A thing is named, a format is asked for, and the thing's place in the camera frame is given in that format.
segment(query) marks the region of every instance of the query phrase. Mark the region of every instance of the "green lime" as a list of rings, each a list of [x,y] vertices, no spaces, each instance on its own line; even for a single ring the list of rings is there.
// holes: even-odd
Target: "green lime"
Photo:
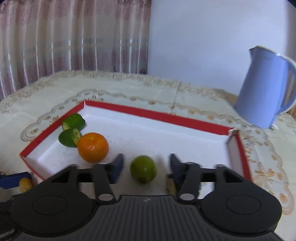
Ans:
[[[81,138],[79,130],[76,128],[63,131],[59,135],[59,142],[67,147],[77,147],[78,141]]]
[[[63,121],[62,128],[63,131],[76,128],[82,130],[85,127],[85,120],[78,113],[70,115],[67,119]]]
[[[130,173],[138,183],[147,184],[156,177],[157,168],[151,157],[138,156],[131,162]]]

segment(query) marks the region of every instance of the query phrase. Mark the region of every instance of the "blue pitcher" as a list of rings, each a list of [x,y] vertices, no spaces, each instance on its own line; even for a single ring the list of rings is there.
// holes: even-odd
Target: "blue pitcher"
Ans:
[[[262,46],[250,49],[251,65],[239,93],[235,110],[245,120],[261,128],[269,128],[275,118],[296,103],[296,88],[283,105],[288,73],[296,77],[296,62]]]

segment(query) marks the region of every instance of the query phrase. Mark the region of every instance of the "circular pad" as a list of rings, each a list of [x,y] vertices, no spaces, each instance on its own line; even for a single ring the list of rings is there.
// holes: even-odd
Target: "circular pad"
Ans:
[[[39,185],[19,196],[11,215],[24,232],[59,236],[81,226],[91,215],[92,202],[66,183]]]
[[[227,199],[226,206],[237,214],[252,214],[260,209],[261,204],[252,196],[235,195]]]
[[[204,197],[201,211],[222,231],[259,234],[274,231],[280,217],[279,201],[253,183],[228,183]]]
[[[37,198],[33,202],[35,212],[43,215],[54,215],[63,211],[67,206],[67,201],[56,195],[47,195]]]

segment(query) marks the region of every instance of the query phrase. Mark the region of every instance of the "lace tablecloth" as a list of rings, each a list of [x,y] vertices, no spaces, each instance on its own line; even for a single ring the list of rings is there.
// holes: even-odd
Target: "lace tablecloth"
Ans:
[[[40,79],[0,102],[0,171],[28,171],[20,151],[42,130],[84,99],[129,105],[218,123],[241,130],[253,182],[273,194],[283,215],[276,233],[296,240],[296,122],[288,114],[279,129],[249,125],[234,111],[236,97],[146,75],[65,71]]]

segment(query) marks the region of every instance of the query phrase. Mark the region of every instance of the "white wall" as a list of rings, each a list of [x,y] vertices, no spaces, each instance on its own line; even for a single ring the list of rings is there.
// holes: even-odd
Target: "white wall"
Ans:
[[[296,8],[287,0],[153,0],[148,74],[238,94],[248,49],[296,56]]]

